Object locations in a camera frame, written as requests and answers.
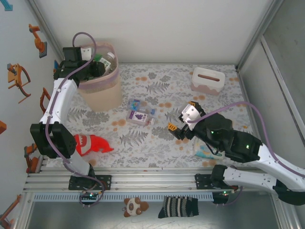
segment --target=red toy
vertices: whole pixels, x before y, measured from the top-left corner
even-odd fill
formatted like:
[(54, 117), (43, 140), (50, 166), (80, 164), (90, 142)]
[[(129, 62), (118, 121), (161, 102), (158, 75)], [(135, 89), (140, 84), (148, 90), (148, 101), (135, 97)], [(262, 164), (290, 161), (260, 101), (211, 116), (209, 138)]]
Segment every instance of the red toy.
[(95, 135), (75, 135), (76, 150), (81, 156), (85, 156), (91, 151), (107, 153), (113, 150), (109, 143), (102, 137)]

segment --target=floral tablecloth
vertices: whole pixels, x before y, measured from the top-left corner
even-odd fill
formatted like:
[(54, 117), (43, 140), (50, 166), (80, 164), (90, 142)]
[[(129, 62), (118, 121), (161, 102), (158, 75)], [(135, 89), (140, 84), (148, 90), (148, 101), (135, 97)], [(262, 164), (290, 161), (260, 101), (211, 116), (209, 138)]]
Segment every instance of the floral tablecloth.
[[(224, 89), (218, 96), (191, 90), (195, 67), (203, 67), (225, 74)], [(114, 148), (112, 152), (90, 152), (84, 160), (94, 167), (213, 167), (215, 164), (238, 165), (225, 158), (215, 161), (193, 156), (194, 140), (181, 141), (167, 130), (168, 122), (178, 127), (178, 108), (183, 102), (197, 101), (206, 113), (243, 101), (237, 73), (233, 65), (142, 65), (122, 64), (123, 103), (107, 112), (93, 112), (79, 94), (75, 94), (66, 127), (73, 135), (97, 135)], [(126, 103), (130, 98), (144, 100), (157, 108), (154, 125), (140, 126), (127, 123)], [(232, 107), (222, 114), (233, 121), (236, 130), (252, 133), (250, 119), (244, 106)], [(49, 159), (47, 167), (61, 167), (60, 159)]]

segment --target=table surface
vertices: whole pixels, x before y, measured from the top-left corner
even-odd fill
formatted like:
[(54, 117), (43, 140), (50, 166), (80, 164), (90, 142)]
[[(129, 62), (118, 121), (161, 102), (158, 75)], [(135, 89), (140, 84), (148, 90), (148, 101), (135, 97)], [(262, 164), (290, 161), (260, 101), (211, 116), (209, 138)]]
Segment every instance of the table surface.
[[(225, 74), (225, 85), (218, 96), (191, 90), (195, 67)], [(244, 166), (230, 159), (211, 160), (193, 156), (194, 139), (181, 141), (167, 130), (169, 122), (183, 127), (178, 109), (184, 102), (197, 101), (206, 113), (243, 101), (243, 95), (233, 65), (182, 64), (122, 64), (123, 103), (116, 109), (96, 113), (79, 95), (72, 99), (65, 126), (73, 134), (96, 135), (105, 138), (112, 152), (90, 152), (83, 159), (94, 167), (213, 167), (215, 164)], [(157, 108), (154, 125), (127, 123), (126, 103), (130, 98), (144, 100)], [(246, 107), (232, 107), (221, 112), (233, 121), (235, 130), (252, 133)], [(49, 159), (47, 167), (62, 167), (61, 159)]]

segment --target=white panel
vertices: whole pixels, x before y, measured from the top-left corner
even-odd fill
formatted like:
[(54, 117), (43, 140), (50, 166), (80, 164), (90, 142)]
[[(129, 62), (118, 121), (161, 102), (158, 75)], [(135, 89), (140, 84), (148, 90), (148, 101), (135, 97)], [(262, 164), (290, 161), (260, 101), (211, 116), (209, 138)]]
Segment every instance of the white panel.
[(62, 46), (86, 31), (112, 42), (121, 62), (238, 63), (271, 0), (36, 2)]
[[(38, 57), (34, 36), (29, 32), (29, 23), (35, 26), (36, 22), (25, 1), (9, 0), (9, 3), (13, 5), (13, 11), (4, 11), (0, 6), (0, 120), (7, 124), (7, 130), (0, 135), (0, 213), (22, 192), (27, 167), (23, 148), (33, 143), (30, 126), (42, 117), (39, 105), (42, 87), (52, 93), (55, 59), (50, 46), (46, 57)], [(45, 41), (41, 32), (38, 35)], [(8, 89), (13, 84), (8, 83), (8, 63), (19, 63), (31, 79), (24, 86), (31, 96), (20, 104), (18, 102), (24, 97), (20, 90), (17, 87)]]
[[(264, 117), (274, 152), (287, 161), (304, 167), (304, 145), (260, 43), (255, 46), (240, 75), (250, 102)], [(262, 127), (256, 115), (255, 119), (264, 141)]]

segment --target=bear plush toy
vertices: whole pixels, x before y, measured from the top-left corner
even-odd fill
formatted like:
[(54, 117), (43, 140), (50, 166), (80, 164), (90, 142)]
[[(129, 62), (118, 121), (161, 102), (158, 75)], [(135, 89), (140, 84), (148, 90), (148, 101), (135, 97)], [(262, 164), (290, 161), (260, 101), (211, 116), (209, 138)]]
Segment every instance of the bear plush toy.
[(142, 214), (143, 211), (146, 211), (148, 209), (148, 203), (147, 202), (141, 202), (140, 198), (126, 198), (124, 200), (124, 204), (126, 204), (126, 210), (124, 212), (125, 217), (129, 216), (137, 216)]

